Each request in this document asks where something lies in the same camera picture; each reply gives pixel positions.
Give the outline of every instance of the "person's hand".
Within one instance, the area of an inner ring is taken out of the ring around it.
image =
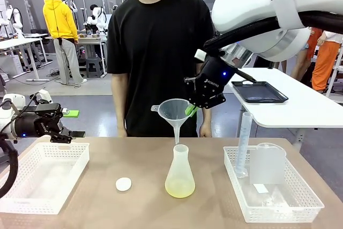
[[[317,41],[317,45],[321,46],[325,40],[326,40],[326,34],[325,34],[325,32],[323,32],[322,36],[320,36],[318,41]]]
[[[128,136],[128,134],[126,133],[125,127],[117,127],[117,132],[118,132],[119,138],[125,138]]]
[[[202,126],[200,126],[200,137],[212,137],[212,127],[211,122],[204,122]]]

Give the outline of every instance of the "black t-shirt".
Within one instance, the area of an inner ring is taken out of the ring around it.
[[[187,99],[184,77],[196,75],[194,54],[214,35],[203,0],[126,0],[108,25],[107,72],[128,73],[125,108],[129,136],[173,137],[173,127],[151,111],[172,98]],[[196,137],[196,116],[181,127]]]

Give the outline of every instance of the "gray pants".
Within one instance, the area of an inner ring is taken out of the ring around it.
[[[58,39],[54,39],[54,45],[59,66],[59,75],[63,84],[69,83],[68,63],[71,75],[75,84],[83,81],[80,75],[79,62],[77,60],[75,45],[66,39],[62,39],[62,45],[58,43]]]

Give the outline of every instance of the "yellow liquid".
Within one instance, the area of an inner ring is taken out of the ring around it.
[[[186,181],[186,180],[169,180],[165,184],[166,191],[172,197],[175,198],[186,198],[191,195],[195,190],[194,181]]]

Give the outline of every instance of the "person's arm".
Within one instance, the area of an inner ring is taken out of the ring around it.
[[[199,35],[199,49],[203,49],[204,43],[214,37],[214,28],[212,24],[211,14],[210,10],[208,9],[207,5],[203,0],[201,0],[201,13],[199,25],[198,25],[198,35]],[[197,74],[200,72],[200,69],[202,67],[202,63],[197,62]],[[203,108],[203,124],[200,126],[200,137],[212,137],[212,111],[211,109]]]
[[[197,64],[197,74],[203,64]],[[212,111],[203,108],[203,124],[200,126],[200,137],[212,137]]]
[[[119,75],[112,75],[112,94],[114,107],[117,117],[117,131],[119,137],[126,137],[125,129],[125,104],[128,93],[128,74],[122,73]]]
[[[111,87],[117,117],[117,131],[119,137],[126,137],[125,104],[130,66],[120,42],[120,30],[114,14],[108,24],[107,41],[107,72],[112,73]]]
[[[44,15],[45,23],[47,24],[47,27],[48,27],[48,32],[49,32],[50,36],[52,36],[51,31],[50,31],[49,21],[48,21],[48,19],[47,19],[47,14],[46,14],[45,8],[43,8],[43,15]]]
[[[77,44],[79,42],[79,36],[77,35],[77,29],[76,29],[76,25],[74,22],[74,18],[72,15],[71,10],[69,9],[69,7],[67,5],[65,5],[65,18],[66,18],[66,22],[69,25],[69,28],[73,34],[73,38],[75,40],[75,43]]]
[[[327,32],[327,31],[323,31],[322,36],[319,37],[318,41],[317,41],[317,45],[321,46],[325,40],[327,40],[327,38],[331,38],[333,36],[335,36],[336,33],[335,32]]]

